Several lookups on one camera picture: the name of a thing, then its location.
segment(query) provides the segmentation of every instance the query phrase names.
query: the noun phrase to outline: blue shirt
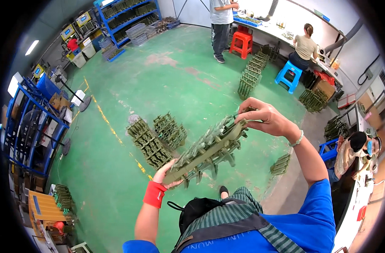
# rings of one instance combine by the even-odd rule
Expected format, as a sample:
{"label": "blue shirt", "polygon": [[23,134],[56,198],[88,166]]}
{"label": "blue shirt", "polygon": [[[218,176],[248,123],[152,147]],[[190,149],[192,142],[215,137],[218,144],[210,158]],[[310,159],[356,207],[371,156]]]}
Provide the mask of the blue shirt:
{"label": "blue shirt", "polygon": [[[306,252],[331,252],[334,246],[336,226],[331,203],[330,183],[327,179],[314,183],[296,214],[265,215],[268,222],[278,228]],[[157,253],[156,246],[148,241],[131,240],[122,246],[124,253]],[[275,248],[257,230],[229,237],[192,243],[182,253],[206,252],[259,252]]]}

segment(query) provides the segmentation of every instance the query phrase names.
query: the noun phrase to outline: worker in gray shirt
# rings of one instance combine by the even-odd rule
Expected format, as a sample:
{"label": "worker in gray shirt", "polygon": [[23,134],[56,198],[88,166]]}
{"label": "worker in gray shirt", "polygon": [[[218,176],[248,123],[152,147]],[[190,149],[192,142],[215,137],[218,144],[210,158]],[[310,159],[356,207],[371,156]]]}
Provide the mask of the worker in gray shirt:
{"label": "worker in gray shirt", "polygon": [[239,9],[236,2],[230,0],[210,0],[214,58],[219,63],[225,63],[222,52],[229,50],[226,46],[229,38],[230,24],[233,23],[232,8]]}

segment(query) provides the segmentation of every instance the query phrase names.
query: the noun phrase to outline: jeans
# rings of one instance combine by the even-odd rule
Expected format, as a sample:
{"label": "jeans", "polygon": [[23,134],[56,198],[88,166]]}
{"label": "jeans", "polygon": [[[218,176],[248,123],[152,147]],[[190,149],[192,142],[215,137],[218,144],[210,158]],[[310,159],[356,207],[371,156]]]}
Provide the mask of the jeans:
{"label": "jeans", "polygon": [[338,177],[334,173],[334,167],[331,169],[327,169],[327,173],[329,174],[330,185],[332,185],[334,182],[339,181]]}
{"label": "jeans", "polygon": [[226,44],[229,39],[230,24],[227,25],[215,25],[212,24],[214,36],[213,36],[213,51],[216,57],[222,56],[223,50],[226,48]]}
{"label": "jeans", "polygon": [[288,55],[288,59],[292,64],[301,70],[307,70],[309,67],[309,61],[302,59],[296,51],[294,53],[290,53]]}
{"label": "jeans", "polygon": [[78,47],[76,50],[72,51],[74,56],[76,56],[78,53],[81,53],[82,50],[80,49],[80,47]]}

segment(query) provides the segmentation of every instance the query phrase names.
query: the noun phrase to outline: sneaker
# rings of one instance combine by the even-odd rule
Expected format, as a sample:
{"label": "sneaker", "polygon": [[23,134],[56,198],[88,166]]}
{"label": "sneaker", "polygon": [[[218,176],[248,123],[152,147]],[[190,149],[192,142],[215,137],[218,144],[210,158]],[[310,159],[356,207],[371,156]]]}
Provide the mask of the sneaker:
{"label": "sneaker", "polygon": [[225,63],[225,59],[223,58],[222,55],[218,57],[216,55],[213,55],[213,58],[215,58],[218,61],[218,63]]}
{"label": "sneaker", "polygon": [[228,196],[229,196],[229,191],[228,189],[225,187],[225,186],[221,186],[220,189],[219,189],[219,195],[222,195],[222,192],[227,192],[228,193]]}

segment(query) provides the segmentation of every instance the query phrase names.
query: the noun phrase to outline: striped apron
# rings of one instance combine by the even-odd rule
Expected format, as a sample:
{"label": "striped apron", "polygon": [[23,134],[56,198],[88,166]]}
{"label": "striped apron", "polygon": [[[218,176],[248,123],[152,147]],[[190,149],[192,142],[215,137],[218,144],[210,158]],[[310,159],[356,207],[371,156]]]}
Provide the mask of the striped apron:
{"label": "striped apron", "polygon": [[295,242],[281,233],[259,213],[263,209],[246,187],[240,187],[217,206],[194,220],[180,237],[172,253],[179,253],[192,243],[214,240],[246,231],[258,230],[278,252],[304,253]]}

